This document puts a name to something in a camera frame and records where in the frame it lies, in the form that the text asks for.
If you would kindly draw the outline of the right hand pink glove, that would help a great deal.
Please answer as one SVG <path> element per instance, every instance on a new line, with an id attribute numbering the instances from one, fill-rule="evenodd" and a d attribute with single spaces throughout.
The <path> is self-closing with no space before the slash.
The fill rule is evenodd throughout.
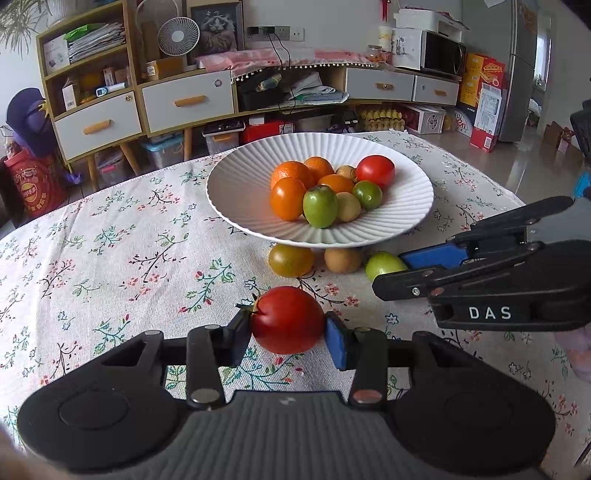
<path id="1" fill-rule="evenodd" d="M 556 342 L 566 353 L 575 375 L 582 381 L 591 382 L 591 332 L 590 325 L 554 334 Z"/>

